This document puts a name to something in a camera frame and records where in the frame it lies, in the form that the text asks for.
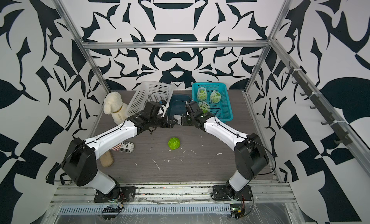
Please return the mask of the white foam net sleeve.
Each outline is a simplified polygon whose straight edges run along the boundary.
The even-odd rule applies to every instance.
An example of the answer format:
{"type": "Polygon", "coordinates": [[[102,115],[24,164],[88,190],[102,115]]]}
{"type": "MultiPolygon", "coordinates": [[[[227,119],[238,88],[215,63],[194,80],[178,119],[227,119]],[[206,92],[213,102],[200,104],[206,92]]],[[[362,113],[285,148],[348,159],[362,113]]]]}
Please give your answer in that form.
{"type": "Polygon", "coordinates": [[[207,90],[204,87],[198,88],[197,91],[197,100],[199,102],[206,101],[208,98],[208,93],[207,90]]]}

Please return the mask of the green custard apple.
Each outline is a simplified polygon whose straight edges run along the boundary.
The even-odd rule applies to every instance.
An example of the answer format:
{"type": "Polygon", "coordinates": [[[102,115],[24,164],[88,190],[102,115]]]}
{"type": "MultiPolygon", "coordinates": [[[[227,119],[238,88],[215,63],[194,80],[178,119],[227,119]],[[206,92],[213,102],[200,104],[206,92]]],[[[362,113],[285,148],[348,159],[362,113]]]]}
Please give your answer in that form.
{"type": "Polygon", "coordinates": [[[169,141],[168,141],[168,147],[171,149],[171,150],[175,150],[175,149],[178,149],[181,145],[181,142],[180,142],[180,139],[177,138],[177,137],[173,137],[171,138],[169,141]]]}
{"type": "Polygon", "coordinates": [[[199,105],[199,107],[202,109],[203,113],[206,113],[206,112],[209,112],[210,111],[210,108],[208,106],[199,105]]]}
{"type": "Polygon", "coordinates": [[[221,100],[221,95],[219,93],[212,94],[210,97],[211,103],[216,104],[220,102],[221,100]]]}
{"type": "Polygon", "coordinates": [[[206,91],[200,91],[197,93],[197,99],[198,101],[206,101],[208,97],[208,94],[206,91]]]}

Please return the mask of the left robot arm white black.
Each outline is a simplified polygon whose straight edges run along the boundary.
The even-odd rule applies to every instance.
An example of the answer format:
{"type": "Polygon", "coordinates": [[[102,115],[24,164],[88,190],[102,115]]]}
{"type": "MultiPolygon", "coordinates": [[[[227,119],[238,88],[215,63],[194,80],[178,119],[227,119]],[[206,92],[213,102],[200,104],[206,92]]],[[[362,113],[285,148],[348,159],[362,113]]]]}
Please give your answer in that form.
{"type": "Polygon", "coordinates": [[[147,102],[144,110],[118,126],[86,140],[72,140],[61,169],[77,186],[89,186],[110,199],[117,199],[122,194],[119,183],[98,170],[97,160],[121,142],[145,131],[152,133],[156,128],[173,128],[177,119],[166,115],[167,107],[163,103],[147,102]]]}

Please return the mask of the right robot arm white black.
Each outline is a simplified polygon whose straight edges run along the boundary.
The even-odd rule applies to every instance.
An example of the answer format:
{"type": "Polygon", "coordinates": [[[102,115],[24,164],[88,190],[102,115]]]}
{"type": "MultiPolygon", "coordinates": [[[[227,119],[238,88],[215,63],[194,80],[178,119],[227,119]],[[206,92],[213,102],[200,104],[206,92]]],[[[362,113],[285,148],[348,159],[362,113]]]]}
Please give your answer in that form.
{"type": "Polygon", "coordinates": [[[186,122],[211,134],[234,151],[236,171],[226,182],[226,189],[235,195],[244,189],[268,164],[267,149],[258,135],[247,135],[220,121],[214,114],[200,108],[190,99],[186,102],[186,122]]]}

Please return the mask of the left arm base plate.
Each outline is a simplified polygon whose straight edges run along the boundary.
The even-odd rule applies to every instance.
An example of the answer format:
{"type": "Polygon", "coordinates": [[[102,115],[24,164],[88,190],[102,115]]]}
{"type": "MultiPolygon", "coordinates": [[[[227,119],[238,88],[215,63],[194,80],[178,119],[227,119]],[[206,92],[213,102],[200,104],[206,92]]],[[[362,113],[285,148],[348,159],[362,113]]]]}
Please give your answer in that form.
{"type": "Polygon", "coordinates": [[[135,198],[137,187],[135,186],[115,186],[111,192],[104,194],[97,190],[94,197],[94,203],[118,202],[126,203],[132,202],[135,198]]]}

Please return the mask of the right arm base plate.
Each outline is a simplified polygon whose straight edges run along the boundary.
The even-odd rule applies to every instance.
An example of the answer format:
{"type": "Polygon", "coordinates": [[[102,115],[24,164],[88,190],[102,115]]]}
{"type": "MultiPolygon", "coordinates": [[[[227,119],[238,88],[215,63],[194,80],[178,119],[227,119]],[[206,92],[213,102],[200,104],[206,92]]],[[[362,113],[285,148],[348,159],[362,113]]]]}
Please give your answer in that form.
{"type": "Polygon", "coordinates": [[[214,201],[252,201],[251,186],[246,184],[240,191],[234,190],[229,181],[225,185],[214,185],[211,193],[214,201]]]}

